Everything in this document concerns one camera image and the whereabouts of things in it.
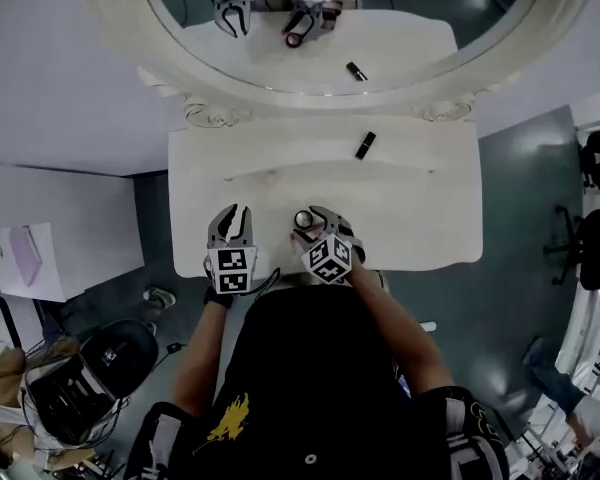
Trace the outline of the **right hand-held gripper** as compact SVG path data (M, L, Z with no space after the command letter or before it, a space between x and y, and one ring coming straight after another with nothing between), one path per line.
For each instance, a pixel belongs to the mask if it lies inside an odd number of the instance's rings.
M319 205L309 210L323 220L323 228L294 228L291 238L299 246L306 270L324 284L340 283L352 270L353 257L366 260L363 243L353 233L352 225L341 215Z

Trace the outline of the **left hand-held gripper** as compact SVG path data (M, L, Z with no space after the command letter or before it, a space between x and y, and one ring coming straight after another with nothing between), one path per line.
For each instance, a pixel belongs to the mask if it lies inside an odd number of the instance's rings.
M242 211L238 234L226 240L237 207L237 204L225 207L208 226L207 255L203 266L220 295L247 294L255 272L258 249L253 242L249 207L245 206Z

